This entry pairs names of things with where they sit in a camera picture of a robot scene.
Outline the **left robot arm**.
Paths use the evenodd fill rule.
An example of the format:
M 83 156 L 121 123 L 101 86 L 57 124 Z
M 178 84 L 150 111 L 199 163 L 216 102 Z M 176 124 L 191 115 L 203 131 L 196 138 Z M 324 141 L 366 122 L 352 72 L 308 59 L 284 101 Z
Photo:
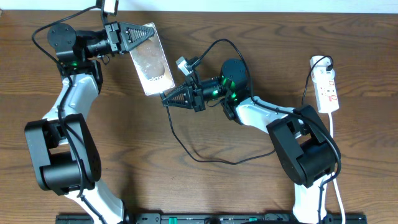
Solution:
M 155 35 L 155 29 L 112 22 L 98 32 L 53 22 L 47 40 L 62 90 L 51 110 L 24 128 L 39 187 L 75 201 L 93 223 L 135 223 L 125 203 L 101 179 L 101 160 L 86 119 L 103 84 L 97 60 L 125 54 Z

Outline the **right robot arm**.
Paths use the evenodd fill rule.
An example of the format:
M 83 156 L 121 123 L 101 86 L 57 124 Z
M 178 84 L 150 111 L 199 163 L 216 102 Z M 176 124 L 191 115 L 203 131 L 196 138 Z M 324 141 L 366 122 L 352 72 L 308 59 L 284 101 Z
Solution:
M 176 61 L 185 83 L 162 95 L 162 104 L 203 111 L 205 102 L 219 100 L 229 120 L 268 134 L 283 170 L 295 184 L 295 219 L 323 222 L 326 186 L 340 173 L 341 154 L 315 109 L 310 105 L 284 108 L 255 96 L 243 59 L 225 61 L 220 75 L 207 80 L 196 71 L 199 63 L 197 57 Z

